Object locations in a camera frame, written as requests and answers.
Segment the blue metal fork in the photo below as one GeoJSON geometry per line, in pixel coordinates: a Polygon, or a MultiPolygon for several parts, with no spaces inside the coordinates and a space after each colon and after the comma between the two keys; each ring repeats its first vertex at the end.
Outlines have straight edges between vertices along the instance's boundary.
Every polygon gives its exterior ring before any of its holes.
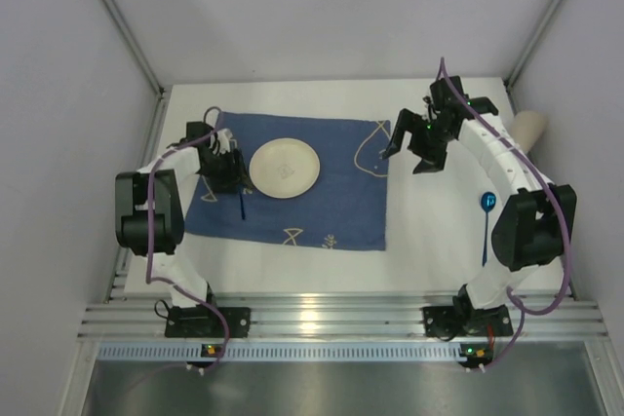
{"type": "Polygon", "coordinates": [[[247,215],[246,215],[246,209],[245,209],[244,189],[242,188],[242,186],[238,187],[238,197],[239,197],[239,203],[240,203],[241,218],[242,220],[246,220],[247,215]]]}

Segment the cream round plate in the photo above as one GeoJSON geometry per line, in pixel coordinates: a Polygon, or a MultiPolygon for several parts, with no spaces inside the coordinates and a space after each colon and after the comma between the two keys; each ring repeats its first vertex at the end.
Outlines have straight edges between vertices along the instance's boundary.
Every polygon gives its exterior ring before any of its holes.
{"type": "Polygon", "coordinates": [[[253,186],[263,195],[278,200],[303,195],[315,185],[320,172],[317,152],[294,138],[264,143],[254,152],[249,164],[253,186]]]}

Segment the blue metal spoon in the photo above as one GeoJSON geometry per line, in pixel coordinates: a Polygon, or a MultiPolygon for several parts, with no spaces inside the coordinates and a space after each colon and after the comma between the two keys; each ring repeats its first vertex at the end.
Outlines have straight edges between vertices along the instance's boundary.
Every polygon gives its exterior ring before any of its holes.
{"type": "Polygon", "coordinates": [[[486,266],[488,262],[488,228],[489,228],[489,215],[496,206],[497,198],[493,192],[487,191],[482,194],[480,198],[480,207],[484,212],[484,237],[483,237],[483,249],[482,249],[482,265],[486,266]]]}

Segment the beige speckled cup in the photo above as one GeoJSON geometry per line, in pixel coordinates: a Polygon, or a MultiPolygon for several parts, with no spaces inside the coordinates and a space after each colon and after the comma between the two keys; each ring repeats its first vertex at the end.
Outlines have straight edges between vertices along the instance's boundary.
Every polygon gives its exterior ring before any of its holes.
{"type": "Polygon", "coordinates": [[[515,115],[509,134],[518,147],[528,154],[535,143],[545,133],[549,120],[545,114],[526,110],[515,115]]]}

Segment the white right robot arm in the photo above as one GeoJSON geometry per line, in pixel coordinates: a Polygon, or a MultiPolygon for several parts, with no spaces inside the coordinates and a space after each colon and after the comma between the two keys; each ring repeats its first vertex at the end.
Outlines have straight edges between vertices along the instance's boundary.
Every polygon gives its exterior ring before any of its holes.
{"type": "Polygon", "coordinates": [[[441,74],[427,103],[424,115],[400,111],[382,158],[406,146],[420,159],[414,173],[439,172],[456,141],[484,170],[501,206],[490,234],[490,258],[453,298],[455,315],[467,326],[501,311],[507,301],[519,305],[513,293],[519,284],[555,258],[569,257],[577,196],[535,167],[493,102],[466,95],[459,77],[441,74]]]}

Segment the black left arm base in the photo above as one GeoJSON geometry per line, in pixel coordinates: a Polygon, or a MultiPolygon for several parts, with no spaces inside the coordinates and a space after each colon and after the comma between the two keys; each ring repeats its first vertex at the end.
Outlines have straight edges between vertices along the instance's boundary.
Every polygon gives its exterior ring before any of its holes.
{"type": "MultiPolygon", "coordinates": [[[[225,319],[230,338],[247,338],[251,326],[252,310],[247,307],[219,307],[225,319]]],[[[167,316],[167,338],[224,338],[222,320],[204,306],[193,308],[173,307],[167,316]]]]}

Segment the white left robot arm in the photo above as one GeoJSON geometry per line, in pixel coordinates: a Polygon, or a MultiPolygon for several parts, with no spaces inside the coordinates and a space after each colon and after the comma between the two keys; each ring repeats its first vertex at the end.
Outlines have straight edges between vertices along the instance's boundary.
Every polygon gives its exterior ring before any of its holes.
{"type": "Polygon", "coordinates": [[[187,214],[180,185],[195,175],[214,195],[242,198],[252,186],[232,131],[190,122],[186,136],[148,165],[115,177],[115,235],[119,246],[146,260],[145,282],[166,285],[174,306],[213,309],[209,283],[179,249],[187,214]]]}

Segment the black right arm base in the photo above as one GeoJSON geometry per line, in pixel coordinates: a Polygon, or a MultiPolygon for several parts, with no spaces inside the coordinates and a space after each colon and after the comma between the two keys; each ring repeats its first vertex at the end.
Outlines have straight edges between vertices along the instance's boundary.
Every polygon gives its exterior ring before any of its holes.
{"type": "Polygon", "coordinates": [[[511,337],[513,325],[506,306],[494,309],[459,312],[453,306],[429,306],[422,309],[425,335],[442,341],[457,337],[511,337]]]}

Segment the aluminium mounting rail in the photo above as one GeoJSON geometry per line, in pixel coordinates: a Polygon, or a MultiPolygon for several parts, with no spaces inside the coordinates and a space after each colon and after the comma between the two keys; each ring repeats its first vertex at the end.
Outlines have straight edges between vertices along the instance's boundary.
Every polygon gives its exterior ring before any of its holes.
{"type": "MultiPolygon", "coordinates": [[[[78,337],[83,340],[163,339],[165,321],[156,316],[158,298],[115,297],[86,308],[78,337]]],[[[379,338],[424,341],[422,309],[447,305],[444,295],[282,294],[222,295],[220,306],[251,309],[252,339],[338,340],[379,338]]],[[[594,301],[565,299],[547,316],[528,316],[522,338],[533,342],[581,341],[608,336],[594,301]]]]}

